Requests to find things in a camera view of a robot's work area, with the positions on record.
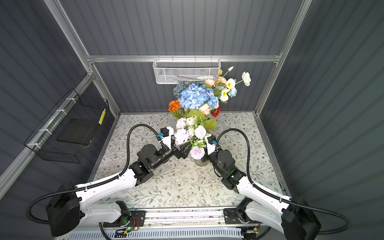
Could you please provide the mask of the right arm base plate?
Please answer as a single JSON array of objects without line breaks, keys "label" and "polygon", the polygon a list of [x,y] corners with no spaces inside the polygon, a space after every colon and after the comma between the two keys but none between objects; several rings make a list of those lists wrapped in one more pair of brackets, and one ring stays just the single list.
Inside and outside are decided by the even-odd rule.
[{"label": "right arm base plate", "polygon": [[237,208],[225,208],[223,209],[225,223],[228,225],[234,224],[260,224],[259,221],[251,220],[243,210]]}]

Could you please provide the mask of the light blue flower stem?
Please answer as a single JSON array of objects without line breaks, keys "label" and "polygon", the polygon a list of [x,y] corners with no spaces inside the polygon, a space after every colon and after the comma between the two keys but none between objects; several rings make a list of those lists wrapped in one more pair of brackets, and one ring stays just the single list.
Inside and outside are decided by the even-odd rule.
[{"label": "light blue flower stem", "polygon": [[228,96],[230,97],[230,98],[233,98],[233,97],[235,97],[236,95],[237,95],[237,89],[236,88],[232,88],[232,89],[230,89],[230,91],[228,92]]}]

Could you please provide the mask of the red sunflower stem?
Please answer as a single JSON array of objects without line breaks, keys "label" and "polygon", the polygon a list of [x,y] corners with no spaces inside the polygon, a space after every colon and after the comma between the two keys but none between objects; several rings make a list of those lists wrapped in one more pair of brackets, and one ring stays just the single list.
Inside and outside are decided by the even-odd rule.
[{"label": "red sunflower stem", "polygon": [[216,118],[216,117],[219,116],[220,112],[221,112],[221,107],[219,106],[219,107],[217,107],[216,109],[214,109],[214,110],[211,111],[211,115],[212,115],[214,118]]}]

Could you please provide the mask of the orange gerbera flower stem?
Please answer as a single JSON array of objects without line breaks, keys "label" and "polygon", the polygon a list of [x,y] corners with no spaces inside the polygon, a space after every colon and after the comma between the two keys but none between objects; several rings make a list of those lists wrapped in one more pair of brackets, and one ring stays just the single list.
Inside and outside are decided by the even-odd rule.
[{"label": "orange gerbera flower stem", "polygon": [[177,119],[180,119],[182,114],[182,107],[178,100],[171,101],[168,106],[169,112]]}]

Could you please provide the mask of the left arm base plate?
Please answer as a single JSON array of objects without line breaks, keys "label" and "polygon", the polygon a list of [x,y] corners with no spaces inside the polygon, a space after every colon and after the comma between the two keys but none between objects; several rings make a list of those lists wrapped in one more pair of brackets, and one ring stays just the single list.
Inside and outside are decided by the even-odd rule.
[{"label": "left arm base plate", "polygon": [[146,211],[130,211],[129,214],[123,213],[115,222],[113,223],[103,223],[104,228],[139,228],[144,225],[146,219]]}]

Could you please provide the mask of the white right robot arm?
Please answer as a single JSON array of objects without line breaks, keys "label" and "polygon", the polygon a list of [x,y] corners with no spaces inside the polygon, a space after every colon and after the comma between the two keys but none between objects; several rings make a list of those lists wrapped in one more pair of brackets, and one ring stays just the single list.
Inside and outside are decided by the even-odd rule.
[{"label": "white right robot arm", "polygon": [[235,219],[241,223],[263,223],[285,235],[287,240],[314,240],[321,224],[315,214],[307,209],[283,203],[290,197],[275,193],[256,184],[235,166],[227,150],[209,151],[207,159],[221,177],[222,184],[245,198],[236,207]]}]

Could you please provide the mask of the clear ribbed glass vase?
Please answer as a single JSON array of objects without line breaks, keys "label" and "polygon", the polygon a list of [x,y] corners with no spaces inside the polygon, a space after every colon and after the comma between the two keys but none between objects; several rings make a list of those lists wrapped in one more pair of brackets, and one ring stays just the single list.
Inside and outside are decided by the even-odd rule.
[{"label": "clear ribbed glass vase", "polygon": [[199,159],[199,160],[195,160],[195,164],[199,167],[204,167],[206,165],[208,165],[210,162],[208,159],[204,158],[204,159]]}]

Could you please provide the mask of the bright blue hydrangea stem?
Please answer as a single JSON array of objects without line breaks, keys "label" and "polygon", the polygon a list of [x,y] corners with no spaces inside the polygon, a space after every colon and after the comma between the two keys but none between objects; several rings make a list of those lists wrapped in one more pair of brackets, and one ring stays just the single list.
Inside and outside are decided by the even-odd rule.
[{"label": "bright blue hydrangea stem", "polygon": [[217,120],[212,115],[205,116],[199,111],[199,107],[208,104],[214,109],[219,107],[219,99],[215,96],[213,89],[197,87],[195,84],[190,85],[186,90],[181,92],[181,96],[176,99],[182,107],[182,118],[197,116],[203,120],[208,130],[214,130],[217,127]]}]

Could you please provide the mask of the peach pink rose stem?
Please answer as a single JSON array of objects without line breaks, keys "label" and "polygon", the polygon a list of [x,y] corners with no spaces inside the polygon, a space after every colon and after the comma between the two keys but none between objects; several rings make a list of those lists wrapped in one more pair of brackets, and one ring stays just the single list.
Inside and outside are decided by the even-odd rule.
[{"label": "peach pink rose stem", "polygon": [[207,78],[205,79],[205,87],[208,89],[214,89],[215,87],[219,85],[226,85],[227,80],[225,79],[223,75],[223,71],[221,69],[218,70],[218,76],[214,78]]}]

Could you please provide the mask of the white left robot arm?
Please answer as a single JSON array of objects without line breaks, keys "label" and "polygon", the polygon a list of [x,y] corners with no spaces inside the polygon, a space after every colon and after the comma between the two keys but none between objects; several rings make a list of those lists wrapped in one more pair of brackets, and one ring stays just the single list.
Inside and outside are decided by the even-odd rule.
[{"label": "white left robot arm", "polygon": [[191,147],[190,143],[180,146],[172,143],[170,149],[157,150],[154,145],[145,145],[137,154],[138,160],[123,175],[116,174],[111,178],[79,185],[74,193],[54,196],[46,207],[52,236],[59,237],[77,226],[95,223],[103,227],[127,227],[130,230],[141,226],[143,216],[134,217],[123,201],[104,207],[91,205],[115,192],[145,183],[154,175],[154,170],[172,156],[186,159]]}]

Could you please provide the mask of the pink lilac mixed bouquet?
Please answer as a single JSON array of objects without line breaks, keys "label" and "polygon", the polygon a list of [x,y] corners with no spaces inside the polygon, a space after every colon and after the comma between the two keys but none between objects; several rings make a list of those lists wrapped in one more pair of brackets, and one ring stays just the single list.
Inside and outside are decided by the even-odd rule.
[{"label": "pink lilac mixed bouquet", "polygon": [[192,159],[202,160],[205,155],[208,137],[211,134],[206,130],[203,120],[197,116],[192,116],[177,120],[174,136],[178,146],[186,143],[190,144],[190,156]]}]

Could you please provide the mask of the white small flower stem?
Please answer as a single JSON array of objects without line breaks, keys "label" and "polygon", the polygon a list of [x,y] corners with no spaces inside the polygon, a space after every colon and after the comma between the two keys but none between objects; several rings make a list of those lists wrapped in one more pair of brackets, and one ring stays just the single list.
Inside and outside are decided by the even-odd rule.
[{"label": "white small flower stem", "polygon": [[[227,69],[227,71],[225,73],[223,73],[225,79],[226,79],[226,75],[228,73],[230,73],[232,70],[233,70],[233,66],[232,67],[229,67]],[[240,81],[237,81],[233,78],[229,78],[229,79],[226,79],[227,80],[227,84],[224,86],[224,85],[219,85],[217,87],[214,88],[214,93],[215,93],[215,96],[221,101],[221,102],[224,102],[226,103],[228,100],[229,100],[229,96],[228,96],[228,92],[230,91],[230,89],[232,88],[236,88],[237,85],[243,83],[246,87],[249,87],[251,85],[251,76],[250,76],[250,73],[249,72],[243,72],[242,75],[241,75],[241,80]]]}]

